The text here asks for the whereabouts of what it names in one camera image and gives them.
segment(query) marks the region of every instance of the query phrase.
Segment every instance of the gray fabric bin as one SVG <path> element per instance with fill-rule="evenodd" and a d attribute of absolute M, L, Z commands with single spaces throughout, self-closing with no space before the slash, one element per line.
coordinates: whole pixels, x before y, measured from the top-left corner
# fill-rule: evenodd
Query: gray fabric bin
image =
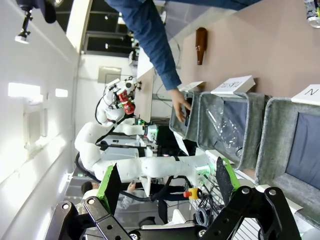
<path fill-rule="evenodd" d="M 188 125 L 185 125 L 185 122 L 180 122 L 176 117 L 175 109 L 172 108 L 171 118 L 169 123 L 169 128 L 173 132 L 180 133 L 184 136 L 183 139 L 187 139 L 193 142 L 197 141 L 197 129 L 198 129 L 198 105 L 200 92 L 185 92 L 185 98 L 192 98 L 191 111 L 189 115 Z M 186 109 L 183 106 L 182 112 L 186 115 Z"/>
<path fill-rule="evenodd" d="M 318 182 L 311 180 L 319 175 L 309 176 L 312 172 L 317 174 L 320 167 L 320 120 L 317 118 L 320 119 L 320 106 L 294 103 L 290 98 L 268 101 L 255 181 L 258 185 L 281 188 L 287 198 L 303 207 L 296 214 L 320 229 L 320 190 L 311 185 L 317 185 Z M 305 159 L 308 153 L 315 154 L 316 159 Z"/>
<path fill-rule="evenodd" d="M 237 92 L 236 95 L 239 97 L 219 97 L 210 92 L 201 94 L 199 99 L 197 145 L 204 151 L 217 150 L 234 162 L 232 166 L 235 170 L 252 169 L 256 166 L 258 158 L 266 97 L 259 93 Z M 239 131 L 237 132 L 238 136 L 235 138 L 240 146 L 241 154 L 232 150 L 227 151 L 224 145 L 226 140 L 221 138 L 221 134 L 218 133 L 208 116 L 208 112 L 206 112 L 208 109 L 214 111 L 218 107 L 222 107 L 223 111 L 225 111 L 227 105 L 232 102 L 235 103 L 236 107 L 231 108 L 232 112 L 229 115 L 234 115 L 234 118 L 237 117 L 237 114 L 239 115 L 236 121 L 239 123 Z M 233 134 L 229 133 L 226 139 L 228 137 L 233 138 Z"/>

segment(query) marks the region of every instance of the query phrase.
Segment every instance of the white wall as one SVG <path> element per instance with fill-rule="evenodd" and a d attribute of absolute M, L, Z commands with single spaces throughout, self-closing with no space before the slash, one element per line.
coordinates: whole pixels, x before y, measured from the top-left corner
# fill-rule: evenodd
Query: white wall
<path fill-rule="evenodd" d="M 32 15 L 30 44 L 17 43 L 14 38 L 24 14 L 15 0 L 0 1 L 0 239 L 36 239 L 39 223 L 61 199 L 57 191 L 61 178 L 73 167 L 72 98 L 78 54 L 58 23 L 47 24 L 39 10 Z M 23 140 L 24 100 L 8 96 L 10 82 L 40 86 L 49 98 L 52 140 L 28 158 Z M 68 97 L 55 97 L 56 88 L 68 90 Z"/>
<path fill-rule="evenodd" d="M 82 55 L 78 72 L 75 108 L 75 132 L 87 122 L 95 122 L 95 109 L 105 89 L 98 83 L 99 67 L 121 68 L 122 79 L 132 75 L 128 59 L 115 56 Z"/>

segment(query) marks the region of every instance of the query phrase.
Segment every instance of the ceiling light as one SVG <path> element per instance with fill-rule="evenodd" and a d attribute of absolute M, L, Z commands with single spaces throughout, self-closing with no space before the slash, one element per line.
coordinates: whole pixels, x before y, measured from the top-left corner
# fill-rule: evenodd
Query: ceiling light
<path fill-rule="evenodd" d="M 23 83 L 9 82 L 8 96 L 9 97 L 26 97 L 37 98 L 40 95 L 40 86 L 29 85 Z"/>

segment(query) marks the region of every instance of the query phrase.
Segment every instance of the wooden table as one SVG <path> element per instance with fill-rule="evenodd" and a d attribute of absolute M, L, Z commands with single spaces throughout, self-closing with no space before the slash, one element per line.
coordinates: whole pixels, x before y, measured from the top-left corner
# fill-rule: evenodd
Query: wooden table
<path fill-rule="evenodd" d="M 183 42 L 183 83 L 206 81 L 211 91 L 229 78 L 253 75 L 256 92 L 293 97 L 320 82 L 320 29 L 308 24 L 303 0 L 263 0 L 204 27 L 203 65 L 197 65 L 196 34 Z"/>

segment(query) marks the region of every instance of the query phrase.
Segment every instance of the blue sleeve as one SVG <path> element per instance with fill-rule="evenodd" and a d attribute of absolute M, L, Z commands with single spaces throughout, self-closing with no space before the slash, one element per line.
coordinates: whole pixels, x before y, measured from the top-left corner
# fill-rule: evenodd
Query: blue sleeve
<path fill-rule="evenodd" d="M 162 79 L 165 89 L 181 84 L 166 30 L 152 0 L 106 0 L 118 12 L 126 26 L 133 31 L 144 52 Z"/>

